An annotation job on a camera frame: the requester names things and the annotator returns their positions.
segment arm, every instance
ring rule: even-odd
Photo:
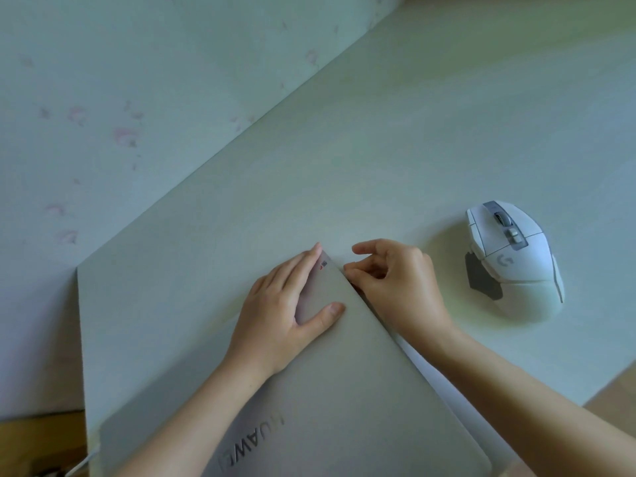
[[[538,476],[636,476],[636,440],[457,328],[431,258],[396,241],[356,244],[345,265],[380,318],[435,366]]]
[[[252,286],[223,362],[186,404],[116,473],[117,477],[198,477],[221,438],[260,386],[336,322],[331,303],[299,326],[300,291],[320,244],[276,266]]]

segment cable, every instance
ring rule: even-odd
[[[86,456],[86,458],[85,458],[83,461],[81,461],[79,464],[77,464],[75,467],[73,467],[71,470],[69,470],[69,471],[66,473],[66,477],[71,477],[71,476],[72,476],[73,474],[75,474],[76,472],[78,472],[78,471],[82,470],[82,468],[84,467],[84,465],[88,464],[88,463],[91,461],[91,459],[92,459],[93,457],[95,457],[97,454],[99,454],[100,449],[101,449],[101,445],[98,445],[97,447],[95,447],[94,449],[92,449],[92,450],[91,450],[91,453],[90,453],[90,454],[88,454],[88,455]]]

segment white mouse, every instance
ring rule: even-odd
[[[563,280],[545,234],[521,209],[490,201],[466,211],[471,252],[465,263],[471,288],[513,319],[538,321],[561,311]]]

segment patterned wallpaper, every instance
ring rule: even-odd
[[[75,267],[402,1],[0,0],[0,418],[82,407]]]

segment laptop lid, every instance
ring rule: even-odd
[[[346,304],[343,317],[259,389],[203,475],[488,476],[481,448],[323,252],[296,319],[302,323],[332,301]],[[106,475],[217,367],[236,320],[101,426]]]

